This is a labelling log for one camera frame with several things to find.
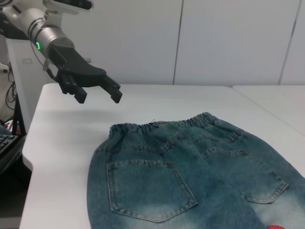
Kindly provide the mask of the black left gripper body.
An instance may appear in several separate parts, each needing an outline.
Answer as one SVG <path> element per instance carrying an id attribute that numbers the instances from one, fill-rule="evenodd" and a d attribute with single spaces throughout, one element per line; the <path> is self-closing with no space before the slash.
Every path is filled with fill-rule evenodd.
<path id="1" fill-rule="evenodd" d="M 87 63 L 72 47 L 53 44 L 49 59 L 58 69 L 57 80 L 62 76 L 71 76 L 80 87 L 94 87 L 106 83 L 105 71 Z"/>

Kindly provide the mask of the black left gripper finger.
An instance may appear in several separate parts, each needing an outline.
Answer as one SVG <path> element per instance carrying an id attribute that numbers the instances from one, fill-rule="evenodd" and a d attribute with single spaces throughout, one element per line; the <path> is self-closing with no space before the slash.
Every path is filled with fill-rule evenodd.
<path id="1" fill-rule="evenodd" d="M 116 83 L 112 78 L 108 75 L 103 75 L 99 78 L 99 86 L 105 90 L 110 96 L 111 99 L 115 103 L 119 103 L 122 97 L 122 93 L 120 91 L 120 85 Z"/>
<path id="2" fill-rule="evenodd" d="M 63 94 L 73 95 L 80 104 L 85 102 L 87 93 L 76 83 L 72 75 L 67 73 L 58 73 L 56 76 L 56 82 L 60 85 Z"/>

